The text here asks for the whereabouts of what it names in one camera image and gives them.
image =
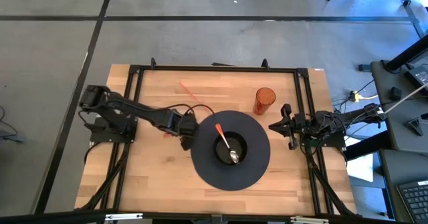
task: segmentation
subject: black round plate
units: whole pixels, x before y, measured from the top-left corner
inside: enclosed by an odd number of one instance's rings
[[[240,134],[247,143],[247,154],[239,164],[221,162],[215,154],[215,140],[223,132]],[[269,138],[251,116],[238,111],[222,111],[204,119],[193,139],[191,156],[198,175],[208,184],[225,191],[238,191],[252,186],[266,171],[270,159]]]

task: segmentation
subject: orange spoon handle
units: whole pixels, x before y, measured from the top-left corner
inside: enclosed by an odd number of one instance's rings
[[[229,143],[227,143],[227,141],[226,141],[226,137],[225,137],[225,135],[224,135],[224,133],[223,133],[223,131],[222,131],[222,129],[221,129],[220,124],[219,124],[219,123],[215,124],[215,128],[217,129],[217,131],[219,132],[219,134],[220,134],[220,135],[221,135],[221,137],[223,138],[223,140],[224,140],[224,142],[225,142],[225,144],[226,144],[227,148],[230,148],[230,147],[229,147]]]

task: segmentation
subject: concrete floor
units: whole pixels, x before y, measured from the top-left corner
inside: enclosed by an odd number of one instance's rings
[[[97,15],[103,0],[0,0],[0,15]],[[406,16],[399,0],[111,0],[107,15]],[[0,145],[0,215],[29,213],[82,67],[94,22],[0,21],[0,106],[25,144]],[[86,84],[110,64],[324,68],[333,100],[372,80],[358,64],[391,59],[418,40],[409,23],[105,22]],[[362,92],[376,93],[372,84]],[[368,102],[349,104],[347,110]],[[374,126],[361,135],[377,133]],[[47,211],[73,209],[89,131],[75,119]]]

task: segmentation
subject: wooden table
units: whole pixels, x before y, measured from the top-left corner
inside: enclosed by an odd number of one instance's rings
[[[107,86],[123,94],[129,65],[112,65]],[[315,108],[332,110],[323,70],[310,69]],[[138,123],[135,142],[130,147],[120,211],[167,213],[224,213],[253,215],[313,215],[312,195],[305,156],[288,150],[287,138],[268,129],[282,119],[280,108],[289,103],[298,112],[292,74],[249,72],[144,71],[139,102],[149,106],[176,103],[198,104],[177,81],[182,81],[200,101],[214,111],[238,110],[253,116],[270,139],[269,166],[262,178],[241,191],[222,191],[205,183],[196,173],[190,151],[183,151],[178,138],[165,137],[148,122]],[[303,79],[300,81],[304,91]],[[130,96],[134,96],[135,83]],[[275,103],[262,116],[252,112],[255,93],[269,87],[276,93]],[[305,112],[309,112],[303,92]],[[196,109],[200,122],[208,116]],[[92,150],[84,169],[76,207],[86,204],[105,179],[111,143]],[[355,211],[354,199],[343,156],[335,148],[323,148],[329,183],[346,206]],[[110,189],[112,206],[115,183]],[[318,183],[321,209],[326,212],[322,187]]]

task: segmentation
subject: orange plastic cup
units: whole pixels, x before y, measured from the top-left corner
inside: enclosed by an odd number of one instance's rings
[[[269,88],[261,88],[255,93],[254,114],[262,115],[276,100],[275,92]]]

